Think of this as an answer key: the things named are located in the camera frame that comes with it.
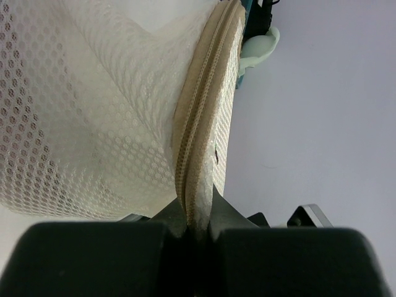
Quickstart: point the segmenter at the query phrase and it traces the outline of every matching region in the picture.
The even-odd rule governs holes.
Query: mint green plastic object
[[[238,77],[245,74],[246,68],[255,67],[265,61],[277,47],[279,37],[279,30],[270,27],[267,34],[252,37],[245,42],[242,47]]]

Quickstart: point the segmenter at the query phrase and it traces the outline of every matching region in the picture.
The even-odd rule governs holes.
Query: beige fabric trim
[[[222,1],[215,7],[194,52],[174,114],[172,148],[176,193],[187,223],[193,229],[206,228],[194,226],[194,202],[205,148],[211,128],[216,124],[218,93],[239,21],[244,24],[240,0]]]

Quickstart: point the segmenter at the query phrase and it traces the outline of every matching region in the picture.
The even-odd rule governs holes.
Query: zipper teeth
[[[200,124],[200,120],[201,120],[202,113],[203,113],[203,110],[205,107],[205,103],[207,101],[207,95],[208,95],[209,89],[212,85],[212,79],[213,79],[215,70],[217,68],[220,54],[222,52],[225,37],[229,30],[229,24],[232,21],[233,16],[235,15],[237,7],[238,7],[237,1],[235,1],[235,0],[232,1],[225,8],[225,11],[223,12],[223,14],[219,20],[219,23],[216,27],[215,33],[213,34],[212,41],[210,43],[208,53],[205,57],[204,63],[202,64],[202,68],[199,73],[197,85],[194,89],[194,93],[192,96],[192,102],[190,104],[189,111],[187,114],[187,120],[184,125],[184,129],[183,129],[183,134],[182,134],[183,138],[182,138],[181,148],[179,151],[178,164],[176,166],[177,168],[180,169],[180,170],[177,170],[177,172],[179,174],[177,176],[178,183],[177,183],[176,187],[179,190],[178,192],[181,193],[181,197],[184,197],[183,206],[187,213],[191,213],[194,210],[193,204],[190,204],[188,210],[186,209],[186,200],[185,200],[185,196],[184,196],[185,192],[186,192],[186,187],[185,187],[186,178],[187,178],[186,168],[187,168],[187,164],[190,159],[190,155],[191,155],[191,151],[192,151],[192,143],[194,142],[194,140],[196,138],[197,128]],[[220,36],[220,42],[218,43],[217,47],[214,49],[213,47],[215,46],[215,41],[218,39],[219,36]],[[204,76],[204,73],[208,72],[207,64],[209,62],[210,57],[212,56],[213,50],[215,50],[215,55],[212,58],[212,63],[209,68],[209,73],[205,79],[205,84],[204,84],[204,89],[203,89],[202,96],[201,96],[201,101],[198,102],[198,105],[196,106],[197,94],[199,93],[199,90],[202,90],[202,87],[201,87],[202,78]],[[191,118],[191,114],[194,110],[194,107],[196,107],[195,108],[196,112],[193,115],[193,117]]]

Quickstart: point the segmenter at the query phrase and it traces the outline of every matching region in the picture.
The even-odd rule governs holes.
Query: white mesh bag
[[[149,33],[104,0],[1,1],[0,202],[119,219],[177,195],[204,228],[243,18],[238,0],[210,1]]]

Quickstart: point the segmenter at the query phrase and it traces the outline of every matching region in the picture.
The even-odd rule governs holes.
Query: white surface
[[[236,92],[225,197],[273,225],[316,203],[362,231],[396,291],[396,2],[288,1]]]

